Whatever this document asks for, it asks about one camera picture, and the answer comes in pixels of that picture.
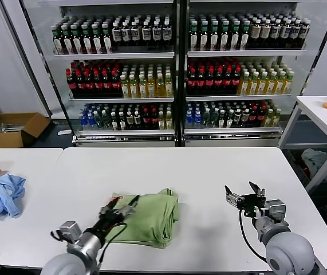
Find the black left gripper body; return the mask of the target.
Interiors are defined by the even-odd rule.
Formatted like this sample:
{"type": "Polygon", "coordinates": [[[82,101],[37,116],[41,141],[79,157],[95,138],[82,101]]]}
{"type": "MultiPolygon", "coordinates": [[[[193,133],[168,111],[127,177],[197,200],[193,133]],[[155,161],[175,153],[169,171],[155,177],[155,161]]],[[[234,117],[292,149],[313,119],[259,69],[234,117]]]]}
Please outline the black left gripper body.
{"type": "Polygon", "coordinates": [[[122,215],[107,214],[99,216],[99,220],[91,227],[93,234],[108,234],[114,226],[122,223],[125,218],[122,215]]]}

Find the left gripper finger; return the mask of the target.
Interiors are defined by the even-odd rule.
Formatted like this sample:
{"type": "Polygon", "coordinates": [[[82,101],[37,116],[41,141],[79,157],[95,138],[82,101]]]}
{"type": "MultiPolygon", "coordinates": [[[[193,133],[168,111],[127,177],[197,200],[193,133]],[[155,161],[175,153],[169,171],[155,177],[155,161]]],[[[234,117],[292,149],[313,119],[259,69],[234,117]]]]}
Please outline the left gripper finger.
{"type": "Polygon", "coordinates": [[[99,216],[113,214],[113,215],[120,215],[120,209],[116,209],[115,206],[117,205],[118,201],[122,199],[122,196],[112,197],[110,201],[100,209],[99,216]]]}
{"type": "Polygon", "coordinates": [[[119,213],[122,215],[123,218],[128,218],[135,212],[135,208],[139,199],[140,195],[136,195],[126,206],[122,207],[119,210],[119,213]]]}

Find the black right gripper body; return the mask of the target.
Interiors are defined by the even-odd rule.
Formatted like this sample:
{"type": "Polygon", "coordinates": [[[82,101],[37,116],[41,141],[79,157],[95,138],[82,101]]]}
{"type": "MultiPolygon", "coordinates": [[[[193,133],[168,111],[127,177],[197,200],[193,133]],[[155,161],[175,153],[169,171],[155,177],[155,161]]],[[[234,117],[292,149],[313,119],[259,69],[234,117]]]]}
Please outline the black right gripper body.
{"type": "Polygon", "coordinates": [[[243,195],[237,201],[237,209],[243,210],[245,217],[263,216],[266,198],[256,194],[243,195]]]}

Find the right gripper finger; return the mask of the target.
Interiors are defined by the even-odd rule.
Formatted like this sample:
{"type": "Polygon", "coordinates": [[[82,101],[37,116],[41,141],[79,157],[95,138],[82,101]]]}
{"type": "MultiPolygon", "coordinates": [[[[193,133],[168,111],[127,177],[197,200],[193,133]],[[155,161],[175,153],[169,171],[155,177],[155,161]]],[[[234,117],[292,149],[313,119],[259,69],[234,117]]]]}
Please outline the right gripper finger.
{"type": "Polygon", "coordinates": [[[264,198],[265,197],[265,189],[260,188],[257,184],[249,181],[249,185],[251,189],[253,190],[252,197],[257,197],[257,198],[264,198]]]}
{"type": "Polygon", "coordinates": [[[230,205],[237,205],[238,201],[240,200],[240,196],[233,193],[227,185],[224,186],[224,189],[226,193],[226,201],[228,201],[230,205]]]}

